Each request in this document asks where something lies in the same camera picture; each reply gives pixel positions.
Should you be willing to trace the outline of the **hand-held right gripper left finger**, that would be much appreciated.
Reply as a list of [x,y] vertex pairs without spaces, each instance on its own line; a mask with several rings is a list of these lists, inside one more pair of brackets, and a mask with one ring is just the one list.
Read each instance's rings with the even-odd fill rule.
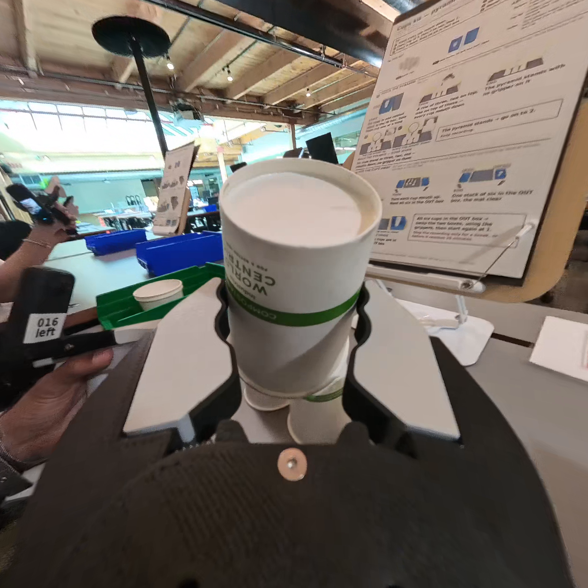
[[214,277],[159,322],[123,425],[127,436],[174,430],[209,440],[241,404],[224,280]]

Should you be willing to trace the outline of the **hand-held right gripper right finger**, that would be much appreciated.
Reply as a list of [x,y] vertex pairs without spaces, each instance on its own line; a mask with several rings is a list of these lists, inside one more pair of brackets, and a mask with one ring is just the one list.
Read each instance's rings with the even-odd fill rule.
[[343,409],[374,444],[411,435],[458,442],[461,434],[430,338],[417,319],[375,281],[357,300],[356,345]]

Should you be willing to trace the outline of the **green plastic bin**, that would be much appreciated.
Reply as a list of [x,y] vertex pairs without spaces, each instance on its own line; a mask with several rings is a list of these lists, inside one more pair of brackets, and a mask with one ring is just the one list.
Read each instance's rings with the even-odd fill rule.
[[161,277],[154,277],[141,283],[129,285],[122,289],[103,293],[96,298],[99,322],[105,330],[112,330],[151,320],[160,320],[171,309],[183,301],[183,298],[144,311],[139,302],[134,298],[135,290],[144,285],[150,285],[168,279],[179,279],[183,284],[184,298],[187,298],[215,277],[224,279],[224,266],[216,263],[206,263],[203,266],[193,266]]

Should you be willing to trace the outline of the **person's left hand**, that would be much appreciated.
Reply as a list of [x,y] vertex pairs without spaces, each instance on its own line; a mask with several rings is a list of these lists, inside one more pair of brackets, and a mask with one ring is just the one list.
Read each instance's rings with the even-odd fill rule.
[[1,414],[1,456],[24,470],[45,460],[87,398],[87,381],[106,370],[112,349],[74,357],[43,376]]

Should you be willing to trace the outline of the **blue plastic bin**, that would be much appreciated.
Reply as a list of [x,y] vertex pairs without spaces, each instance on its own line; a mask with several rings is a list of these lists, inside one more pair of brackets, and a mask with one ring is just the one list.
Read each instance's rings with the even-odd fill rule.
[[223,260],[222,232],[202,231],[136,245],[136,259],[151,277]]
[[138,244],[147,241],[147,236],[144,229],[133,229],[87,236],[84,241],[92,254],[106,256],[135,249]]

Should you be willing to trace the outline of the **white paper sheet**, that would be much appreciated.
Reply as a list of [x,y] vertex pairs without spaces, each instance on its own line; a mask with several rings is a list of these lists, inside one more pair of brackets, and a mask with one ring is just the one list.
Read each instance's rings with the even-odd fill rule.
[[548,370],[587,381],[587,324],[546,317],[529,361]]

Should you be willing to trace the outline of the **black monitor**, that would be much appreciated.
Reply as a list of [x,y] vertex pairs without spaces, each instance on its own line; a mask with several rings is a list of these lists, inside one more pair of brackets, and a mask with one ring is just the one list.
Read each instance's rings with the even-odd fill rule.
[[306,149],[309,158],[312,160],[339,165],[336,148],[330,132],[307,139]]

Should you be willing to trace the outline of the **black round ceiling pole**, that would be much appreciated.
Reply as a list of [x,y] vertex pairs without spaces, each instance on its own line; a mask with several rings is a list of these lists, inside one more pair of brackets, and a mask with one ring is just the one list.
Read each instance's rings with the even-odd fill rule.
[[111,16],[99,19],[92,25],[92,36],[108,52],[116,56],[133,57],[159,148],[165,158],[167,144],[151,82],[146,71],[145,58],[159,58],[168,55],[171,46],[168,34],[160,26],[145,19]]

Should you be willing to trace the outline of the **black ceiling duct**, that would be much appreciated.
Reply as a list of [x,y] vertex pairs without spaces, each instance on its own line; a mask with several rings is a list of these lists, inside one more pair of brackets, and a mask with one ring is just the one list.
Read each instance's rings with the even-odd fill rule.
[[360,1],[217,1],[220,9],[203,7],[203,1],[148,1],[148,4],[197,21],[235,32],[276,48],[336,68],[345,68],[343,58],[330,57],[286,40],[277,29],[301,37],[312,46],[333,49],[338,54],[381,67],[391,23]]

